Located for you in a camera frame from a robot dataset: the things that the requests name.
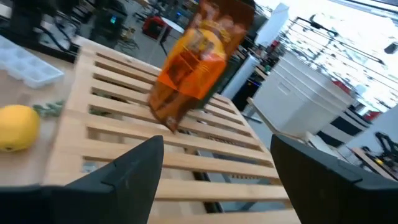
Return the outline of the potted succulent plant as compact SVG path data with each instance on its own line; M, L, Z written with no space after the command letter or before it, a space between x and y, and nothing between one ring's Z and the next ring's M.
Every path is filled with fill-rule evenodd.
M62 113L65 101L60 100L44 105L33 105L32 108L41 118L59 117Z

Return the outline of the white ice cube tray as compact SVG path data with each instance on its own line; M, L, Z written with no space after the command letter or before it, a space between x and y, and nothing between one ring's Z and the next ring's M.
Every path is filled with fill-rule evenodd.
M38 89L63 78L64 72L0 35L0 69Z

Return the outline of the wooden slatted shelf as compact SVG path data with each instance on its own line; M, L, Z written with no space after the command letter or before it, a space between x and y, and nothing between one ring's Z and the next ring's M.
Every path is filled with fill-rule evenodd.
M45 183L77 180L85 160L109 162L161 135L164 177L149 224L301 224L270 153L231 100L213 95L176 133L153 117L147 95L159 72L82 44Z

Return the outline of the orange taco seasoning packet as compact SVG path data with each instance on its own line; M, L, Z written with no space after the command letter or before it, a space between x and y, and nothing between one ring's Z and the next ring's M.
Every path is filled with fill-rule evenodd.
M254 0L199 0L148 97L151 113L171 132L221 80L254 15Z

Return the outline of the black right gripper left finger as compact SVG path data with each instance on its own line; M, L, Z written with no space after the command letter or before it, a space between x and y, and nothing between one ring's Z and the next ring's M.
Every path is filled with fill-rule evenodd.
M146 224L163 159L158 135L64 186L0 187L0 224Z

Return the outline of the white storage box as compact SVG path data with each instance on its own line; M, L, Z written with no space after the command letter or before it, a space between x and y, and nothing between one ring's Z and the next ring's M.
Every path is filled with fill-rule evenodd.
M262 82L253 103L276 130L299 137L320 131L354 98L287 52Z

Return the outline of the red stool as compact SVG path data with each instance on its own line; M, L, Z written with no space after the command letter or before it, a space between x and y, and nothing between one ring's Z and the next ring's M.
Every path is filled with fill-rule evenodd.
M147 17L142 26L142 33L152 37L153 39L158 39L161 35L162 30L164 30L161 42L164 42L171 31L171 27L167 25L164 20L159 16Z

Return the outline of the yellow lemon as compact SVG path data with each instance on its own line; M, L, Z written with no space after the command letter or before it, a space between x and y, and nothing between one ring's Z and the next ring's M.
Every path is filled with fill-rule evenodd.
M0 108L0 151L14 152L34 145L40 131L40 116L25 105Z

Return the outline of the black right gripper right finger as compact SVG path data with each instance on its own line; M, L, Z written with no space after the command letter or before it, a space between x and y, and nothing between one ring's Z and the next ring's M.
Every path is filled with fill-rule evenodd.
M302 224L398 224L398 182L283 135L270 152Z

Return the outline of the black aluminium table frame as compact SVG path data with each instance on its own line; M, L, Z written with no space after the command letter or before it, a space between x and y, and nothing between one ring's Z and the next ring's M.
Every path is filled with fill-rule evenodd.
M78 55L78 45L74 45L71 52L64 52L60 49L55 49L46 45L42 45L36 40L27 40L23 37L19 37L17 34L14 34L5 28L0 28L0 35L4 36L12 42L15 42L17 45L58 58L60 60L64 60L66 62L74 63Z

